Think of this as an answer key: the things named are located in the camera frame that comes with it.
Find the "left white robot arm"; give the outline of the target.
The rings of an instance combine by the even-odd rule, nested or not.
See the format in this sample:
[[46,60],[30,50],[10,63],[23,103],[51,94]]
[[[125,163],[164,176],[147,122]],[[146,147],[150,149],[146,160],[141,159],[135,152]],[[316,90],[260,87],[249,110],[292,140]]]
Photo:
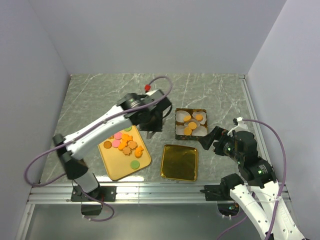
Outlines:
[[171,101],[161,90],[145,94],[128,93],[107,113],[81,130],[66,136],[56,134],[53,144],[67,178],[79,185],[89,201],[97,200],[102,190],[84,161],[87,152],[131,126],[139,126],[145,132],[161,132],[165,118],[163,113],[171,109]]

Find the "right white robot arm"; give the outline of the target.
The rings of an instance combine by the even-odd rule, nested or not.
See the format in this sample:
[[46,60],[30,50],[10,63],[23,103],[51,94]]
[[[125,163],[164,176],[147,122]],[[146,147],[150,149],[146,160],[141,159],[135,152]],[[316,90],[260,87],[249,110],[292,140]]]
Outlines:
[[220,180],[217,195],[235,201],[250,219],[262,240],[303,240],[281,196],[281,186],[273,167],[259,156],[257,141],[247,127],[231,131],[216,126],[198,140],[203,149],[229,157],[239,173]]

